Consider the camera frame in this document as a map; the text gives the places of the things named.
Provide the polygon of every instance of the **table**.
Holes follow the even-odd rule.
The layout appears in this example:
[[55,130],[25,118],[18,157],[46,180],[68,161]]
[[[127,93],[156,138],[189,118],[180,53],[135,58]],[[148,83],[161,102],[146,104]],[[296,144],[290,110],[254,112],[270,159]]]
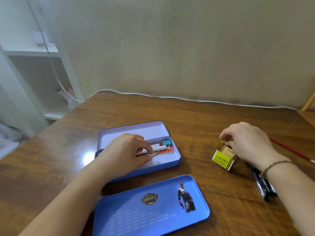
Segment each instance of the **table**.
[[[190,174],[211,216],[171,235],[299,235],[277,197],[262,200],[242,160],[230,172],[211,161],[220,132],[241,121],[315,159],[315,129],[295,111],[113,93],[94,95],[0,161],[1,234],[21,232],[93,159],[100,130],[151,121],[165,124],[181,153],[180,165],[108,184],[104,195]],[[274,147],[315,180],[315,165]],[[92,224],[93,215],[83,235],[91,235]]]

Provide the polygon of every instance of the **printed man figure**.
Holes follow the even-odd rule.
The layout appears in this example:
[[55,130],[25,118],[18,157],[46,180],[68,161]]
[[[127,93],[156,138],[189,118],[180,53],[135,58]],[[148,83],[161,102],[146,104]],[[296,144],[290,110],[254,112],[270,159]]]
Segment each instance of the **printed man figure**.
[[179,187],[179,189],[177,191],[179,205],[184,208],[183,203],[180,201],[180,197],[182,197],[183,198],[183,202],[185,204],[186,213],[196,210],[195,204],[194,204],[194,202],[192,200],[192,197],[187,192],[187,190],[185,190],[183,182],[180,182],[179,185],[180,185],[180,187]]

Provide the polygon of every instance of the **brown braided bracelet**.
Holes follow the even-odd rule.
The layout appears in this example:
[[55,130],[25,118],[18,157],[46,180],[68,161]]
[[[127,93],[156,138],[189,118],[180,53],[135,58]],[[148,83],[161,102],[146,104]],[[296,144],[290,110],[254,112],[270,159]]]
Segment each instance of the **brown braided bracelet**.
[[264,175],[265,177],[267,177],[266,174],[267,174],[267,171],[270,170],[270,168],[272,168],[273,166],[275,166],[275,165],[277,165],[277,164],[279,164],[279,163],[285,163],[285,162],[294,164],[293,162],[288,161],[288,160],[282,160],[282,161],[278,161],[278,162],[272,163],[270,166],[268,166],[268,167],[264,170],[263,175]]

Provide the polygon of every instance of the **power cord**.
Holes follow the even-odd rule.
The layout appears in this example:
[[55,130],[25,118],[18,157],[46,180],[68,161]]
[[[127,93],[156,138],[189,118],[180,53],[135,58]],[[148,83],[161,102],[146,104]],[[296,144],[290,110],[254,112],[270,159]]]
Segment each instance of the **power cord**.
[[[47,50],[47,53],[48,53],[48,56],[49,56],[49,60],[50,60],[51,66],[53,67],[53,72],[54,72],[54,74],[55,74],[56,79],[58,80],[58,83],[60,84],[61,88],[65,91],[65,93],[66,93],[67,95],[69,95],[69,97],[71,97],[72,99],[74,99],[74,100],[76,100],[76,101],[78,101],[78,102],[81,102],[81,103],[85,102],[85,100],[82,101],[82,100],[78,100],[78,99],[72,97],[72,96],[65,90],[65,88],[62,86],[62,84],[61,84],[61,82],[60,82],[60,80],[59,80],[59,78],[58,78],[58,75],[57,75],[55,66],[54,66],[54,64],[53,64],[52,57],[51,57],[50,52],[49,52],[49,50],[48,50],[48,47],[47,47],[47,44],[46,44],[44,35],[43,35],[43,33],[42,33],[42,29],[41,29],[41,27],[40,27],[40,25],[39,25],[39,23],[38,23],[38,21],[37,21],[37,19],[36,19],[36,17],[35,17],[35,14],[34,14],[34,12],[33,12],[33,9],[32,9],[32,7],[31,7],[31,5],[30,5],[29,0],[26,0],[26,2],[27,2],[27,5],[28,5],[28,7],[29,7],[29,9],[30,9],[30,11],[31,11],[31,13],[32,13],[32,15],[33,15],[33,18],[34,18],[34,20],[35,20],[37,26],[38,26],[38,29],[39,29],[39,31],[40,31],[40,33],[41,33],[42,39],[43,39],[43,41],[44,41],[44,44],[45,44],[45,47],[46,47],[46,50]],[[92,96],[95,95],[95,94],[98,93],[98,92],[104,92],[104,91],[109,91],[109,92],[114,92],[114,93],[120,93],[120,94],[141,95],[141,96],[145,96],[145,97],[173,98],[173,99],[180,99],[180,100],[193,101],[193,102],[221,103],[221,104],[233,105],[233,106],[241,106],[241,107],[255,107],[255,108],[287,108],[287,109],[290,109],[290,110],[297,110],[297,109],[295,109],[295,108],[287,107],[287,106],[265,107],[265,106],[256,106],[256,105],[239,105],[239,104],[224,103],[224,102],[209,101],[209,100],[191,100],[191,99],[178,98],[178,97],[158,97],[158,96],[151,96],[151,95],[146,95],[146,94],[141,94],[141,93],[121,93],[121,92],[118,92],[118,91],[115,91],[115,90],[111,90],[111,89],[100,89],[99,91],[96,91],[94,94],[92,94]]]

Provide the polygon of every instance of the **red pencil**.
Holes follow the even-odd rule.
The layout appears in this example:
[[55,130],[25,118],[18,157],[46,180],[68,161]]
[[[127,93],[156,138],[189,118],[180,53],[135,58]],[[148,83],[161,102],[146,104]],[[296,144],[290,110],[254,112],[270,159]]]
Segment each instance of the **red pencil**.
[[292,151],[293,153],[299,155],[300,157],[303,157],[304,159],[312,162],[312,163],[315,163],[315,160],[311,159],[310,157],[308,157],[307,155],[304,155],[303,153],[299,152],[298,150],[295,150],[294,148],[274,139],[274,138],[269,138],[271,141],[279,144],[280,146],[283,146],[284,148],[288,149],[289,151]]

